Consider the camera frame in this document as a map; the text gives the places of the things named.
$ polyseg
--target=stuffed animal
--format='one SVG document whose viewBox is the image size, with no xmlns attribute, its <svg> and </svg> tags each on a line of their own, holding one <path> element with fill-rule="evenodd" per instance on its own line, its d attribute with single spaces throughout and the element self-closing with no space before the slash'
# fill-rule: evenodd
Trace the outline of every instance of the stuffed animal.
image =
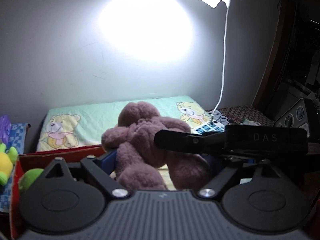
<svg viewBox="0 0 320 240">
<path fill-rule="evenodd" d="M 41 175 L 43 169 L 28 170 L 19 180 L 19 193 L 22 195 L 32 185 L 32 183 Z"/>
<path fill-rule="evenodd" d="M 167 164 L 176 189 L 198 191 L 207 184 L 212 173 L 199 155 L 161 150 L 154 143 L 155 134 L 162 130 L 190 132 L 184 121 L 161 117 L 147 102 L 129 103 L 119 115 L 118 126 L 102 135 L 105 150 L 117 148 L 116 180 L 129 192 L 136 190 L 166 190 L 157 168 Z"/>
<path fill-rule="evenodd" d="M 18 152 L 15 147 L 10 147 L 8 153 L 5 153 L 6 145 L 0 144 L 0 185 L 7 184 L 10 174 L 13 170 L 13 165 L 18 158 Z"/>
</svg>

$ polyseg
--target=blue checkered cloth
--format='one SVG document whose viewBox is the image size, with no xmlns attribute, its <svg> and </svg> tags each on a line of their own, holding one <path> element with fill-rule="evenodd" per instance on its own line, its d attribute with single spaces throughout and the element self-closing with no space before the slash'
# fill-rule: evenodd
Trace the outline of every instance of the blue checkered cloth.
<svg viewBox="0 0 320 240">
<path fill-rule="evenodd" d="M 28 123 L 14 123 L 11 125 L 9 142 L 7 149 L 11 146 L 17 149 L 18 154 L 23 154 L 24 141 L 26 138 Z M 0 188 L 0 212 L 9 213 L 11 189 L 13 183 L 13 172 L 8 180 L 7 185 Z"/>
</svg>

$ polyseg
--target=speaker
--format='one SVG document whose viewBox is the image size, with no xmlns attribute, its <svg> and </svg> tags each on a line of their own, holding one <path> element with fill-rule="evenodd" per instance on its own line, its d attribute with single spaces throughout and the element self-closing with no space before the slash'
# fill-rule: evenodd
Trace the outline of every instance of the speaker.
<svg viewBox="0 0 320 240">
<path fill-rule="evenodd" d="M 320 140 L 320 124 L 317 110 L 311 99 L 301 98 L 283 116 L 275 121 L 275 127 L 303 128 L 309 142 Z"/>
</svg>

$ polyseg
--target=white wall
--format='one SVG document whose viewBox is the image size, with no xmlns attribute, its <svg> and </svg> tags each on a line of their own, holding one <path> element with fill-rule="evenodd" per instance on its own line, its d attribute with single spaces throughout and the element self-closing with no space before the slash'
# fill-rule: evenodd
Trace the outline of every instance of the white wall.
<svg viewBox="0 0 320 240">
<path fill-rule="evenodd" d="M 177 0 L 194 38 L 182 59 L 149 63 L 116 52 L 97 28 L 109 0 L 0 0 L 0 114 L 32 125 L 50 108 L 189 95 L 204 108 L 221 86 L 226 6 Z M 232 0 L 222 107 L 250 104 L 272 47 L 278 0 Z"/>
</svg>

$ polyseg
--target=bright light spot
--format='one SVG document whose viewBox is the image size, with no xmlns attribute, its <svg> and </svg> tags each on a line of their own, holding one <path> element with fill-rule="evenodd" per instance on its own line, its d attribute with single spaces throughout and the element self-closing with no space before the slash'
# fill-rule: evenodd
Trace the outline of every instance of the bright light spot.
<svg viewBox="0 0 320 240">
<path fill-rule="evenodd" d="M 179 59 L 193 38 L 190 19 L 176 0 L 112 0 L 99 24 L 108 42 L 145 61 Z"/>
</svg>

